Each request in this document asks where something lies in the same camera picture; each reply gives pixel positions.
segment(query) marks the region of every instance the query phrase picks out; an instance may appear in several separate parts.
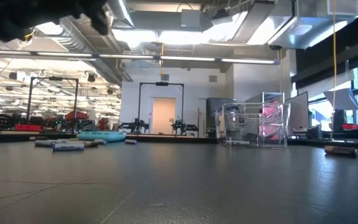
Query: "battery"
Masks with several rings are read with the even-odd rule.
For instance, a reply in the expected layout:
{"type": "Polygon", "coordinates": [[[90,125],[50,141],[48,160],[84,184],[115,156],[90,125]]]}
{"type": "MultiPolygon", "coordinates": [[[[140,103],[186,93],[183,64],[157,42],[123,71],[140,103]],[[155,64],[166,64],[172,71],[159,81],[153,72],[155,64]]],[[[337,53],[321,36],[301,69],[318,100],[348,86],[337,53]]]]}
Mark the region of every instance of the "battery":
{"type": "Polygon", "coordinates": [[[94,141],[98,142],[99,144],[107,144],[107,141],[103,139],[95,139],[94,141]]]}
{"type": "Polygon", "coordinates": [[[358,149],[354,147],[326,146],[324,151],[329,155],[358,156],[358,149]]]}
{"type": "Polygon", "coordinates": [[[137,143],[136,140],[125,139],[125,144],[136,144],[136,143],[137,143]]]}
{"type": "Polygon", "coordinates": [[[53,145],[53,151],[84,151],[85,145],[80,143],[56,143],[53,145]]]}
{"type": "Polygon", "coordinates": [[[52,147],[56,143],[65,143],[59,140],[35,140],[34,145],[38,147],[52,147]]]}
{"type": "Polygon", "coordinates": [[[35,137],[35,140],[48,140],[48,137],[35,137]]]}

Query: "cable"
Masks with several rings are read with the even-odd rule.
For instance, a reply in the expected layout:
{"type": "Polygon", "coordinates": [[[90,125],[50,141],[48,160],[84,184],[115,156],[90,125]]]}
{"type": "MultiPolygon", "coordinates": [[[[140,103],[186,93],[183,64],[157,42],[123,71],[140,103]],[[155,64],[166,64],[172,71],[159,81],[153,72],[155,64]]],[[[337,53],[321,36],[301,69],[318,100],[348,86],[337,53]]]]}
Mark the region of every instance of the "cable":
{"type": "Polygon", "coordinates": [[[181,2],[181,3],[179,4],[178,8],[177,8],[177,12],[179,11],[179,7],[180,7],[182,4],[186,4],[186,5],[188,5],[188,6],[190,7],[191,10],[194,10],[193,7],[192,7],[190,4],[188,4],[187,2],[181,2]]]}
{"type": "MultiPolygon", "coordinates": [[[[34,34],[34,32],[35,32],[35,30],[33,30],[33,32],[32,32],[31,34],[24,36],[24,37],[25,37],[25,41],[27,41],[27,39],[30,38],[31,35],[34,34]]],[[[22,46],[22,45],[19,44],[19,47],[17,48],[17,50],[22,50],[23,47],[26,47],[26,46],[22,46]]],[[[5,69],[9,66],[9,64],[11,64],[11,62],[12,62],[13,60],[14,60],[14,58],[12,58],[10,61],[8,61],[8,63],[5,65],[5,67],[0,71],[0,75],[2,74],[2,72],[5,71],[5,69]]]]}
{"type": "MultiPolygon", "coordinates": [[[[333,99],[333,112],[335,113],[335,100],[336,100],[336,75],[337,75],[337,65],[336,65],[336,30],[335,30],[335,20],[336,20],[336,0],[333,0],[333,20],[334,20],[334,99],[333,99]]],[[[334,136],[334,122],[333,118],[333,128],[331,128],[331,137],[329,138],[331,141],[334,136]]]]}

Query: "vent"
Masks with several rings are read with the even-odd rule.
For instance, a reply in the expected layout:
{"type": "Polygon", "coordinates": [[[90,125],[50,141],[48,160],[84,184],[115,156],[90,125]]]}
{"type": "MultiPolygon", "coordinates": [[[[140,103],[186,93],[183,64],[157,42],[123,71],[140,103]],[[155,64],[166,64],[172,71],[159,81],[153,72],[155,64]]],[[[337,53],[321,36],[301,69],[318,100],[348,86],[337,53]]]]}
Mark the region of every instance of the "vent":
{"type": "Polygon", "coordinates": [[[169,74],[162,74],[161,81],[169,81],[169,74]]]}
{"type": "Polygon", "coordinates": [[[209,82],[218,82],[218,77],[216,75],[210,75],[209,82]]]}

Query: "clear acrylic box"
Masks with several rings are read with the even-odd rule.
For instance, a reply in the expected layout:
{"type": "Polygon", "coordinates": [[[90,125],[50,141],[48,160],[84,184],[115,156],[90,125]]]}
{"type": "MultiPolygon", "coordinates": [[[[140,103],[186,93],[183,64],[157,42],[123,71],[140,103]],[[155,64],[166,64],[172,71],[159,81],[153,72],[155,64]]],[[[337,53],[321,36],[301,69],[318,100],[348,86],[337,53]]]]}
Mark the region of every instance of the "clear acrylic box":
{"type": "Polygon", "coordinates": [[[290,104],[230,103],[216,113],[219,142],[230,147],[287,146],[290,104]]]}

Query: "cylinder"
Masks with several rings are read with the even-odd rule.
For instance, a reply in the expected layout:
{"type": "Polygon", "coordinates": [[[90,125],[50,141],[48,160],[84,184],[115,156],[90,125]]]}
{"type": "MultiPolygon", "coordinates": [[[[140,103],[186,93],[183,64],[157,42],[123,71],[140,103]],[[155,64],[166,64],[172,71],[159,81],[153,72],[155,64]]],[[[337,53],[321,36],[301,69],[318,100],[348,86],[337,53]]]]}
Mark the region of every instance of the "cylinder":
{"type": "Polygon", "coordinates": [[[56,143],[65,143],[59,140],[35,140],[34,145],[38,147],[53,147],[56,143]]]}
{"type": "Polygon", "coordinates": [[[125,139],[125,144],[136,144],[137,141],[136,140],[132,140],[132,139],[125,139]]]}
{"type": "Polygon", "coordinates": [[[56,143],[53,145],[53,151],[84,151],[84,144],[72,144],[72,143],[56,143]]]}
{"type": "Polygon", "coordinates": [[[329,155],[358,156],[358,149],[354,147],[326,146],[324,151],[329,155]]]}

